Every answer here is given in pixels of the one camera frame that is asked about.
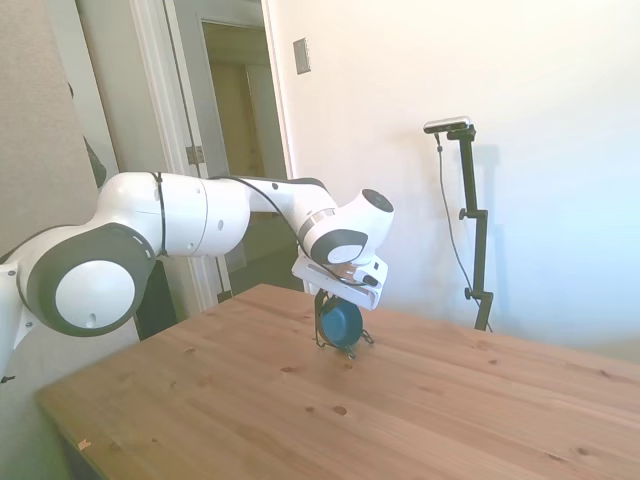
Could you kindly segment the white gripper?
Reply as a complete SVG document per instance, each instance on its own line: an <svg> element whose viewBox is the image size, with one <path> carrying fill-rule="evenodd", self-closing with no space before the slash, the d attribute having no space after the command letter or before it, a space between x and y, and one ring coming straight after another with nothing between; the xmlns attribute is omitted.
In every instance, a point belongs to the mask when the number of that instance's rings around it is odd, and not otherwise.
<svg viewBox="0 0 640 480"><path fill-rule="evenodd" d="M358 307L374 310L387 279L388 265L374 256L366 265L347 263L324 267L305 255L299 255L292 274Z"/></svg>

